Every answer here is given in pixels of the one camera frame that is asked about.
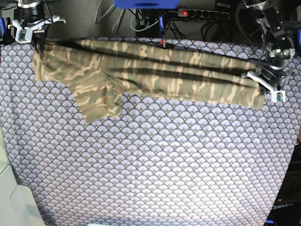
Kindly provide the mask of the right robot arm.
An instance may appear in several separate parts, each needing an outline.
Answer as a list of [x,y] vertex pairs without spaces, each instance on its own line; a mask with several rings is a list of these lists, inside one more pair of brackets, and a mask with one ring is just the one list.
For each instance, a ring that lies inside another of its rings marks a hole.
[[15,28],[15,41],[20,44],[31,44],[41,54],[45,49],[50,25],[66,23],[64,18],[53,15],[46,0],[19,0],[21,19],[14,19],[8,28]]

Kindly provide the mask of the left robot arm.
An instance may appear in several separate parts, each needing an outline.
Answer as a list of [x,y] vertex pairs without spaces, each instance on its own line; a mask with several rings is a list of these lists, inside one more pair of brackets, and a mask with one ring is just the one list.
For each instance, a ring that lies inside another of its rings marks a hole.
[[259,67],[242,74],[243,78],[249,78],[259,83],[263,92],[269,92],[273,103],[285,102],[285,85],[291,75],[285,68],[295,55],[292,39],[285,32],[281,16],[275,10],[270,0],[241,0],[235,11],[235,21],[238,29],[250,41],[244,31],[239,14],[242,9],[252,11],[252,16],[259,25],[261,39],[263,41],[263,53],[265,62],[259,60]]

